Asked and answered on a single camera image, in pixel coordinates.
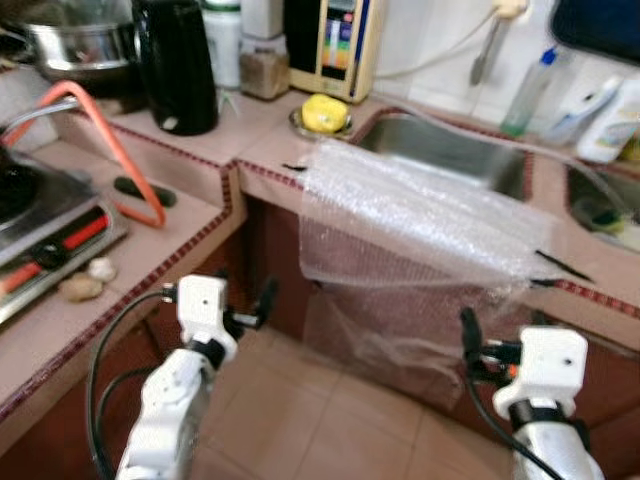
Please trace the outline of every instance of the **white tiled wall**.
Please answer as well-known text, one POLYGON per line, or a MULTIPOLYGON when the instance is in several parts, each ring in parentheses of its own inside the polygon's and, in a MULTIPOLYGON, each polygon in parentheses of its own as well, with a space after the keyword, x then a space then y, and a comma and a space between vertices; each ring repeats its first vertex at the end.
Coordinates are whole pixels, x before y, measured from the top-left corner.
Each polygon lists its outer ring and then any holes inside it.
MULTIPOLYGON (((32 69, 17 69, 0 74, 0 123, 34 108, 40 97, 51 86, 32 69)), ((57 138, 47 117, 39 118, 16 147, 24 151, 35 150, 57 138)))
MULTIPOLYGON (((554 3, 530 0, 527 13, 509 29, 491 74, 477 87, 470 85, 469 76, 489 24, 445 61, 411 76, 377 80, 375 89, 499 123, 531 63, 555 43, 548 32, 554 3)), ((480 23, 490 9, 491 0, 388 0, 377 72, 412 67, 440 53, 480 23)), ((544 126, 613 73, 640 73, 640 69, 579 52, 567 51, 560 64, 534 127, 544 126)))

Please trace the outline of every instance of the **kitchen counter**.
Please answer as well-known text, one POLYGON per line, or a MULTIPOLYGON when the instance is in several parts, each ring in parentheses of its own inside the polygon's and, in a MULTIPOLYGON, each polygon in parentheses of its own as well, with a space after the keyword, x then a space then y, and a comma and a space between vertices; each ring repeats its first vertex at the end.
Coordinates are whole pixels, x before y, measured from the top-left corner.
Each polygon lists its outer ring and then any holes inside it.
MULTIPOLYGON (((305 165, 304 156, 313 148, 313 142, 295 135, 288 125, 289 113, 306 98, 292 91, 264 103, 234 95, 239 114, 226 105, 219 126, 195 137, 162 132, 147 111, 110 119, 143 173, 177 190, 179 202, 168 210, 166 230, 132 224, 129 236, 110 249, 108 255, 121 271, 101 297, 68 305, 53 293, 3 329, 0 454, 77 382, 86 371, 90 342, 117 311, 153 285, 189 272, 243 223, 243 194, 299 212, 299 178, 304 174, 283 164, 305 165)), ((354 107, 353 135, 386 107, 375 100, 354 107)), ((468 119, 450 118, 469 124, 468 119)), ((89 120, 82 114, 61 114, 55 124, 60 140, 35 156, 63 168, 86 168, 97 185, 108 188, 119 167, 89 120)), ((554 254, 590 275, 595 284, 567 278, 556 288, 532 291, 525 303, 640 352, 640 290, 635 285, 640 255, 582 230, 566 213, 564 179, 562 165, 534 158, 530 202, 563 220, 568 240, 554 254)), ((134 315, 130 325, 143 313, 134 315)))

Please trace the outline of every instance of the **beige floor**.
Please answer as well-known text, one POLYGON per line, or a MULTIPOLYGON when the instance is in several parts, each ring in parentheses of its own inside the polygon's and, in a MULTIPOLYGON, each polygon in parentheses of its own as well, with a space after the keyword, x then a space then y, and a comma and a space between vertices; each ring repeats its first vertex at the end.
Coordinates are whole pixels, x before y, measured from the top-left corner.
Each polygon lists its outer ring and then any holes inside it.
POLYGON ((502 480, 506 449, 273 330, 223 369, 192 480, 502 480))

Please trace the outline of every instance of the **plastic sheet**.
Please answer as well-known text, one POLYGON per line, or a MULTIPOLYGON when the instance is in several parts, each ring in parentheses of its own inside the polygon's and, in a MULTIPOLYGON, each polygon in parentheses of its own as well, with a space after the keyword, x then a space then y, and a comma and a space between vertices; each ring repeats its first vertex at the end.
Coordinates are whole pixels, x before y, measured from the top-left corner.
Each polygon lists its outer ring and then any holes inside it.
POLYGON ((555 219, 503 195, 338 142, 309 159, 300 262, 317 282, 305 342, 360 374, 452 408, 463 392, 460 310, 487 338, 516 338, 534 255, 555 219))

